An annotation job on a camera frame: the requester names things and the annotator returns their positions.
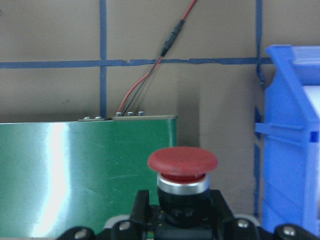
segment mushroom-shaped red button cap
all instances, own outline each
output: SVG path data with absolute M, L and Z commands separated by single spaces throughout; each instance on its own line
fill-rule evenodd
M 174 146 L 155 151 L 148 159 L 148 166 L 171 180 L 191 181 L 218 166 L 211 152 L 191 146 Z

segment wire connector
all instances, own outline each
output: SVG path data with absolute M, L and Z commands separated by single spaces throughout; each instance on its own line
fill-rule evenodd
M 173 31 L 170 33 L 169 37 L 166 39 L 165 43 L 163 44 L 162 51 L 160 53 L 160 56 L 164 57 L 167 53 L 167 51 L 171 48 L 172 44 L 176 40 L 182 26 L 184 25 L 185 21 L 180 20 L 177 25 L 175 25 Z

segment metallic green surface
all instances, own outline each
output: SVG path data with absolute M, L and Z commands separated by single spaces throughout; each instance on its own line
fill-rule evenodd
M 157 204 L 147 159 L 174 145 L 175 119 L 0 124 L 0 237 L 98 233 L 140 189 Z

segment bolt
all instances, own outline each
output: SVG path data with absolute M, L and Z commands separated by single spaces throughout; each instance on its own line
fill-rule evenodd
M 283 233 L 287 236 L 295 236 L 296 230 L 292 226 L 285 226 L 283 228 Z
M 119 226 L 119 230 L 120 231 L 125 231 L 125 230 L 128 230 L 129 228 L 130 228 L 130 222 L 129 221 L 124 221 Z
M 249 222 L 245 219 L 239 219 L 237 224 L 238 224 L 238 227 L 240 227 L 240 228 L 246 229 L 247 227 L 249 227 Z
M 74 239 L 83 239 L 85 236 L 87 236 L 88 230 L 85 228 L 82 228 L 80 231 L 77 231 L 74 234 Z

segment blue plastic bin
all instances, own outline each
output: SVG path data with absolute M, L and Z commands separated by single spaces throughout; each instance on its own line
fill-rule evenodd
M 264 134 L 262 226 L 273 232 L 293 223 L 319 235 L 320 46 L 266 52 L 277 72 L 265 91 L 264 123 L 256 124 Z

